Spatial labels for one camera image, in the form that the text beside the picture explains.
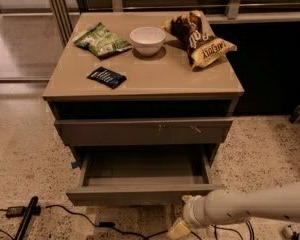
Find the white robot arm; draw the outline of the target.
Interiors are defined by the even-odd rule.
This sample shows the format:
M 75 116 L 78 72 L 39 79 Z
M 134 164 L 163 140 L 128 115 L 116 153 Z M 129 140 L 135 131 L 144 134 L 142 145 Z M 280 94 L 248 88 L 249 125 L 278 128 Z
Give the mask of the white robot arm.
M 185 195 L 183 199 L 182 215 L 167 233 L 171 240 L 192 229 L 238 224 L 251 217 L 300 223 L 300 181 L 249 193 L 218 189 L 206 196 Z

